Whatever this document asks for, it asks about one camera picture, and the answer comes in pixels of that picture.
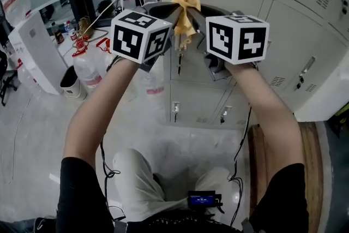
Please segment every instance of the forearm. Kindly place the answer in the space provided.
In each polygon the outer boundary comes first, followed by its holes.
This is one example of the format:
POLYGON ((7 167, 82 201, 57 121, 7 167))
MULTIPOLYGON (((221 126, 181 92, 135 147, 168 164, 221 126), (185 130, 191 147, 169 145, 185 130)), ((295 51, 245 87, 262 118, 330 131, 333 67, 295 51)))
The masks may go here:
POLYGON ((78 157, 94 166, 95 152, 138 67, 137 63, 124 59, 109 70, 71 119, 63 157, 78 157))
POLYGON ((266 145, 280 169, 303 163, 303 145, 299 125, 292 112, 249 65, 227 65, 249 101, 263 130, 266 145))

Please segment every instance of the yellow rag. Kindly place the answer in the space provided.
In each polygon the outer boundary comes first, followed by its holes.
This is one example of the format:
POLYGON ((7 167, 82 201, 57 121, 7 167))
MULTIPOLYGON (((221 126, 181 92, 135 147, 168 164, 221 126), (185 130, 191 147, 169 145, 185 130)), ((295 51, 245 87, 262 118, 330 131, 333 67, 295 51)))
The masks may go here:
POLYGON ((179 36, 181 34, 186 34, 187 36, 186 41, 181 43, 180 47, 182 48, 191 43, 191 36, 196 33, 186 15, 186 8, 195 7, 197 10, 201 11, 200 0, 172 0, 172 2, 178 3, 183 7, 183 11, 179 16, 178 23, 174 28, 175 36, 179 36))

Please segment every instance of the white floor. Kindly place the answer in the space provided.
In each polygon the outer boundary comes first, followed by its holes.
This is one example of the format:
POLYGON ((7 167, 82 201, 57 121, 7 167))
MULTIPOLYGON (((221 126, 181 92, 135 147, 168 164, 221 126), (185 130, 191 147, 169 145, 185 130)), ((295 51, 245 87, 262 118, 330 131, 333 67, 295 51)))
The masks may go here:
MULTIPOLYGON (((150 162, 153 172, 165 178, 169 199, 179 199, 185 197, 199 175, 210 168, 233 167, 241 132, 164 125, 164 110, 153 109, 154 100, 147 98, 142 87, 143 75, 144 72, 139 70, 134 78, 137 97, 128 101, 126 96, 111 121, 104 138, 106 160, 111 164, 115 153, 125 147, 139 150, 150 162)), ((17 92, 9 92, 6 107, 0 106, 1 220, 55 215, 65 134, 80 104, 77 100, 48 94, 37 99, 24 86, 17 92)), ((238 158, 238 175, 245 184, 242 205, 234 223, 237 228, 249 209, 246 143, 244 148, 238 158)), ((100 151, 96 165, 103 188, 100 151)), ((232 183, 232 188, 238 192, 236 184, 232 183)), ((109 199, 120 201, 113 181, 109 182, 108 191, 109 199)), ((232 197, 224 203, 226 214, 222 222, 229 224, 237 199, 232 197)), ((115 217, 120 215, 118 212, 113 214, 115 217)))

